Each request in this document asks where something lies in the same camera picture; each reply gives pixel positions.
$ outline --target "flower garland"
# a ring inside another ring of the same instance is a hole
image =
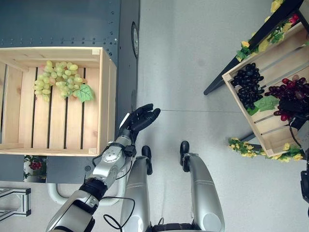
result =
[[[256,157],[257,155],[264,156],[266,159],[279,160],[281,162],[289,162],[291,159],[295,161],[303,158],[303,150],[297,148],[295,145],[290,145],[289,143],[285,143],[283,147],[283,151],[286,151],[284,154],[279,154],[276,156],[268,157],[266,153],[260,149],[259,151],[253,150],[253,146],[249,144],[249,142],[242,142],[238,138],[230,138],[228,140],[229,148],[237,151],[243,157]]]
[[[274,13],[284,2],[284,0],[274,0],[271,4],[271,12]],[[249,49],[250,40],[241,42],[241,49],[237,51],[236,59],[241,62],[248,56],[255,56],[259,52],[264,52],[269,44],[277,44],[284,39],[284,34],[294,26],[299,20],[297,14],[292,15],[289,19],[282,21],[256,48]]]

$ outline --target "round metal object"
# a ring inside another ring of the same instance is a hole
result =
[[[132,48],[133,52],[136,58],[139,56],[139,31],[135,24],[135,22],[132,23],[131,27],[131,38],[132,38]]]

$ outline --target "red flower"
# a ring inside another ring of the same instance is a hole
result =
[[[293,25],[299,20],[299,17],[297,14],[294,14],[290,19],[289,22],[292,23]]]
[[[42,164],[41,162],[31,162],[29,167],[32,169],[32,170],[38,170],[42,167]]]

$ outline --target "black frame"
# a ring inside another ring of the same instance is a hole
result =
[[[299,11],[300,6],[304,0],[285,0],[285,2],[279,7],[279,9],[267,20],[266,23],[259,29],[259,31],[250,39],[250,49],[256,48],[261,41],[263,41],[274,28],[278,26],[283,20],[289,17],[291,14],[296,13],[299,16],[301,23],[309,32],[309,24],[305,20],[302,13]],[[213,82],[205,89],[204,95],[208,95],[218,87],[224,85],[222,75],[234,68],[240,62],[234,57],[229,64],[219,73],[219,75],[213,80]]]

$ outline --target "red grapes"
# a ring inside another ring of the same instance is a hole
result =
[[[265,93],[265,96],[272,95],[280,99],[279,104],[282,100],[284,101],[300,101],[306,104],[309,103],[309,84],[306,83],[304,77],[299,78],[298,75],[294,75],[290,81],[284,78],[282,82],[284,85],[281,86],[270,86],[269,92]],[[295,112],[283,110],[278,106],[278,111],[274,112],[275,116],[281,116],[281,121],[290,120]]]

